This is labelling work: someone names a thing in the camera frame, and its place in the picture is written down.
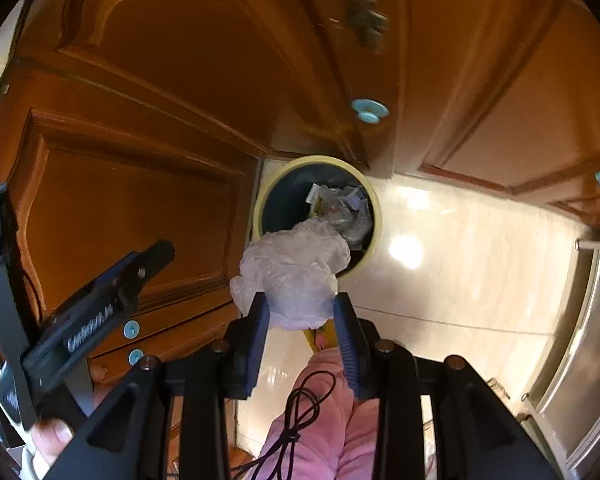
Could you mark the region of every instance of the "blue gripper pad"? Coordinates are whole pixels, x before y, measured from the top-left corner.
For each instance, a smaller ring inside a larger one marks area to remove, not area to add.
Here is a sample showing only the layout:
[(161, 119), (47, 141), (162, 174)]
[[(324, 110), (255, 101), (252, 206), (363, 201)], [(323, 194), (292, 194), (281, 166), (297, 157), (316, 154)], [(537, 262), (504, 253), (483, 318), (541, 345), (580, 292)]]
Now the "blue gripper pad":
[(258, 382), (268, 329), (269, 303), (264, 292), (256, 292), (247, 317), (229, 323), (224, 335), (234, 351), (222, 374), (225, 397), (245, 400), (251, 395)]
[(378, 338), (376, 328), (370, 321), (358, 320), (346, 292), (341, 292), (334, 300), (333, 322), (349, 388), (359, 400), (377, 398), (378, 388), (371, 349), (361, 322), (369, 325), (367, 332), (373, 338)]

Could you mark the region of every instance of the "person's leg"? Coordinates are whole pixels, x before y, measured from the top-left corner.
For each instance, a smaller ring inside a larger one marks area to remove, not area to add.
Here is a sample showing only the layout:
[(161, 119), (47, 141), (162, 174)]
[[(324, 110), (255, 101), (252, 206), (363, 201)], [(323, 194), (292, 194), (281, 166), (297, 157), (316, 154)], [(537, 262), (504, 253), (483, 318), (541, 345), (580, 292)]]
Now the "person's leg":
[(337, 480), (371, 480), (378, 435), (379, 403), (378, 399), (366, 400), (353, 410), (345, 430)]
[[(353, 393), (347, 386), (342, 368), (342, 359), (339, 348), (329, 348), (314, 354), (306, 368), (302, 370), (294, 388), (297, 388), (312, 372), (325, 370), (336, 377), (333, 393), (320, 404), (320, 415), (304, 430), (296, 443), (293, 466), (293, 480), (333, 480), (338, 468), (338, 461), (344, 446), (345, 428), (353, 407)], [(318, 398), (326, 394), (333, 384), (332, 377), (327, 374), (318, 374), (309, 378), (305, 387), (311, 390)], [(299, 413), (303, 413), (311, 406), (311, 402), (302, 397)], [(284, 428), (284, 413), (271, 423), (267, 440), (262, 447), (260, 456), (263, 456), (276, 442)], [(288, 454), (283, 460), (282, 478), (286, 480), (288, 472)], [(267, 480), (279, 459), (280, 453), (274, 453), (258, 473), (256, 480)], [(255, 468), (250, 472), (253, 478)]]

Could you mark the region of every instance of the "round trash bin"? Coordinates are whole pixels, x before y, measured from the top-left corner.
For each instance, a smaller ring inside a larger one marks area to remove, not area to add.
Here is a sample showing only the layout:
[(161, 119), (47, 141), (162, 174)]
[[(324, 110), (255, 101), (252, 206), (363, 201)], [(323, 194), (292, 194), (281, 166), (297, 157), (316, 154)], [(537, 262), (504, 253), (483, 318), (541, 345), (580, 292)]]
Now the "round trash bin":
[(313, 183), (329, 187), (358, 186), (368, 199), (373, 227), (362, 241), (361, 251), (351, 251), (351, 261), (338, 276), (359, 269), (378, 241), (382, 217), (378, 197), (369, 181), (352, 165), (332, 156), (296, 158), (280, 168), (265, 185), (253, 212), (253, 238), (264, 233), (290, 230), (307, 219), (310, 205), (304, 201)]

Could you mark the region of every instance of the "black cord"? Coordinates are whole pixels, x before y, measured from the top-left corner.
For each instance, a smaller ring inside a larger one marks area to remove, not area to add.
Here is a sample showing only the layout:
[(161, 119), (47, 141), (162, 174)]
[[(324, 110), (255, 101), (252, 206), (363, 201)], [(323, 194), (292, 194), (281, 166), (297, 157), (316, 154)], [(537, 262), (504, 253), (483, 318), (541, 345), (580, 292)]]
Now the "black cord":
[(27, 271), (22, 269), (22, 273), (24, 274), (24, 277), (27, 279), (27, 281), (29, 282), (29, 286), (31, 287), (31, 290), (33, 290), (33, 295), (36, 297), (36, 304), (38, 306), (38, 322), (42, 322), (42, 303), (40, 302), (40, 297), (38, 295), (38, 291), (36, 290), (36, 288), (33, 286), (33, 280), (31, 279), (31, 277), (27, 274)]
[[(304, 386), (311, 377), (316, 376), (318, 374), (327, 374), (333, 379), (333, 384), (331, 385), (331, 388), (329, 388), (329, 391), (326, 394), (324, 394), (324, 396), (320, 399), (318, 399), (318, 397), (311, 390)], [(300, 386), (292, 390), (286, 399), (285, 425), (278, 439), (273, 443), (273, 446), (271, 446), (271, 448), (263, 456), (257, 458), (256, 460), (253, 460), (252, 462), (247, 462), (246, 464), (242, 464), (238, 467), (232, 468), (231, 471), (237, 471), (233, 480), (239, 480), (249, 469), (251, 469), (254, 466), (256, 469), (253, 473), (253, 476), (251, 477), (251, 480), (255, 480), (256, 476), (258, 476), (258, 473), (262, 469), (262, 466), (264, 466), (264, 463), (267, 461), (267, 459), (270, 458), (278, 450), (280, 450), (278, 462), (276, 463), (275, 468), (273, 468), (273, 471), (271, 472), (267, 480), (272, 480), (274, 477), (277, 477), (278, 480), (282, 480), (282, 462), (285, 458), (286, 448), (289, 446), (289, 469), (286, 474), (286, 480), (290, 480), (291, 473), (293, 472), (294, 468), (294, 454), (296, 452), (296, 442), (300, 438), (300, 431), (304, 430), (304, 428), (315, 422), (315, 420), (318, 418), (318, 415), (320, 415), (320, 405), (324, 402), (324, 400), (327, 397), (329, 397), (333, 393), (335, 387), (336, 376), (333, 375), (331, 372), (328, 372), (326, 370), (316, 370), (315, 372), (311, 372), (309, 375), (307, 375), (307, 377), (305, 377), (304, 380), (302, 380), (302, 382), (300, 383)], [(299, 415), (300, 400), (303, 396), (309, 399), (309, 401), (311, 402), (311, 406), (304, 413), (302, 413), (302, 415)], [(304, 418), (309, 413), (311, 413), (311, 416), (307, 420), (304, 420)], [(292, 415), (295, 415), (293, 423), (291, 421)]]

